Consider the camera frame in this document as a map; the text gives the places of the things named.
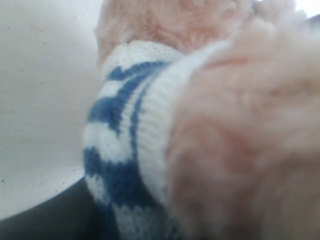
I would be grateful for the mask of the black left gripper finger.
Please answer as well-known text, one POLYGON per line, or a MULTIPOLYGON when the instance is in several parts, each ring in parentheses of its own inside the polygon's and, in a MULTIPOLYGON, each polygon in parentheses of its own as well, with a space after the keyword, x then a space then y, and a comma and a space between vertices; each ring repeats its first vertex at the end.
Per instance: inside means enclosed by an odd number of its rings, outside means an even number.
POLYGON ((2 240, 117 240, 113 215, 94 202, 81 179, 56 197, 1 220, 2 240))

